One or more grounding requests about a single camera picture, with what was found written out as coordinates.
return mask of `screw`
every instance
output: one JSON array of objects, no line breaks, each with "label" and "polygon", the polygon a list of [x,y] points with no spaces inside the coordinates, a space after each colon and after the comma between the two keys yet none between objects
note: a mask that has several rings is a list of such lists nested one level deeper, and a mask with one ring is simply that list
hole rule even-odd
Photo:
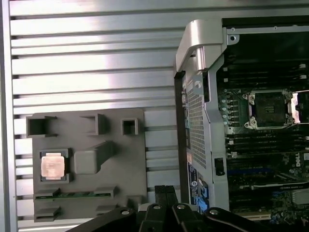
[{"label": "screw", "polygon": [[177,209],[184,209],[185,208],[185,206],[183,205],[183,204],[179,204],[178,206],[177,206]]},{"label": "screw", "polygon": [[218,212],[218,210],[216,210],[216,209],[212,209],[212,210],[210,210],[210,214],[211,214],[211,215],[218,215],[219,212]]},{"label": "screw", "polygon": [[122,215],[128,215],[129,213],[130,213],[130,212],[127,211],[127,210],[124,210],[124,211],[121,212]]}]

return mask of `metal bracket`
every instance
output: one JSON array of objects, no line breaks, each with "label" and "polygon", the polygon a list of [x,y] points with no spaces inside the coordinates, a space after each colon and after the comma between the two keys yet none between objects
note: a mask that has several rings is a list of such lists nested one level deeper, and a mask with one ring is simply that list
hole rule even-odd
[{"label": "metal bracket", "polygon": [[[220,19],[213,20],[194,20],[190,22],[183,34],[177,54],[176,54],[176,71],[184,70],[186,63],[192,53],[200,47],[208,45],[223,45],[223,28]],[[219,57],[220,54],[209,54]]]},{"label": "metal bracket", "polygon": [[204,94],[203,75],[195,75],[192,77],[193,93],[196,95]]}]

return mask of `circuit board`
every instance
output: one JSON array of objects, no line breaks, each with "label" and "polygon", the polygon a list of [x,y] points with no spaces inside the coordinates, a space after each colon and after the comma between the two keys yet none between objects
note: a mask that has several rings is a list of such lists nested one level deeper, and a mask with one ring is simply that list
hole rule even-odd
[{"label": "circuit board", "polygon": [[[265,65],[248,71],[227,65],[217,73],[230,210],[270,224],[305,224],[309,217],[308,125],[296,124],[291,109],[293,93],[308,87],[308,70],[302,63],[281,66],[285,72],[277,68],[278,72]],[[275,84],[278,78],[282,81]],[[305,93],[298,100],[307,98]],[[305,110],[300,114],[307,115]]]}]

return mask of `metal frame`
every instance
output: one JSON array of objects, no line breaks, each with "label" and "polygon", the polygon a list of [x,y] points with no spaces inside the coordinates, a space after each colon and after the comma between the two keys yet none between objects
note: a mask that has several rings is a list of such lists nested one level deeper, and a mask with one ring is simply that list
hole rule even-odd
[{"label": "metal frame", "polygon": [[[203,104],[203,125],[205,138],[205,164],[192,159],[192,165],[209,185],[210,207],[229,209],[226,176],[224,124],[218,109],[216,73],[224,63],[222,55],[227,47],[226,28],[221,20],[194,20],[186,27],[176,54],[176,71],[185,71],[183,85],[187,92],[193,89],[195,95],[203,95],[204,90],[196,85],[205,81],[202,73],[208,71],[207,82],[210,101]],[[216,174],[215,159],[223,159],[224,175]]]},{"label": "metal frame", "polygon": [[13,88],[9,1],[1,2],[0,103],[1,177],[0,230],[17,231]]},{"label": "metal frame", "polygon": [[[294,17],[294,20],[305,22],[303,17]],[[237,44],[241,34],[287,33],[309,30],[308,26],[298,26],[297,24],[289,25],[286,23],[289,26],[283,26],[283,23],[277,21],[275,17],[267,20],[267,27],[263,27],[265,20],[253,20],[251,22],[254,25],[253,28],[250,28],[250,26],[243,28],[241,25],[240,28],[237,28],[237,25],[226,28],[218,19],[194,20],[187,25],[176,54],[175,69],[177,74],[175,78],[178,76],[183,79],[183,86],[186,86],[187,92],[196,88],[197,77],[200,78],[200,82],[208,80],[205,86],[208,87],[210,100],[209,102],[201,100],[204,108],[204,147],[207,161],[206,164],[201,165],[199,158],[197,158],[196,160],[192,159],[192,164],[209,185],[209,191],[213,198],[209,199],[210,207],[222,207],[227,210],[229,208],[225,145],[221,143],[225,140],[224,126],[218,109],[216,86],[216,72],[224,64],[223,52],[228,45]],[[202,73],[205,72],[208,78],[202,78]],[[201,89],[201,91],[195,90],[194,94],[203,95],[203,90]],[[216,174],[215,158],[223,158],[225,175],[218,176]]]}]

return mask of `perforated metal panel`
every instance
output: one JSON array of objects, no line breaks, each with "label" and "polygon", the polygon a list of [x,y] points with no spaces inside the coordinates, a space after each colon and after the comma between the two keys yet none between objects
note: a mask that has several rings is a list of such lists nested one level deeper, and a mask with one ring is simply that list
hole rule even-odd
[{"label": "perforated metal panel", "polygon": [[193,159],[206,168],[204,126],[203,126],[203,95],[197,95],[193,89],[187,93],[189,104],[190,143]]}]

